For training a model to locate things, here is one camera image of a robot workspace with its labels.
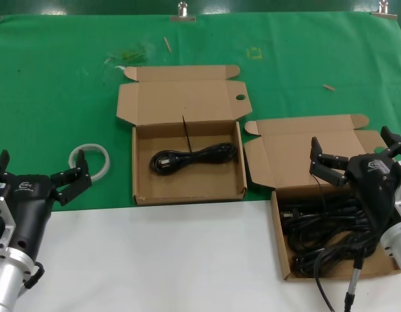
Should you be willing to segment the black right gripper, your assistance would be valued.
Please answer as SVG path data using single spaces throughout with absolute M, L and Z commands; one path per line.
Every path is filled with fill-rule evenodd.
M 335 187 L 345 186 L 348 179 L 376 234 L 386 232 L 395 213 L 396 179 L 391 175 L 391 168 L 394 158 L 401 156 L 400 135 L 383 126 L 381 138 L 386 145 L 382 152 L 353 156 L 348 161 L 348 157 L 323 153 L 314 136 L 309 169 L 310 174 Z

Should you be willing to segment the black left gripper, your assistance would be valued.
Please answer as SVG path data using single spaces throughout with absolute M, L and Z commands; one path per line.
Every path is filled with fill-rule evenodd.
M 51 175 L 14 175 L 6 168 L 9 152 L 0 154 L 2 193 L 16 227 L 9 247 L 22 251 L 35 260 L 42 243 L 47 221 L 55 200 L 67 205 L 92 186 L 84 151 L 77 154 L 76 167 Z

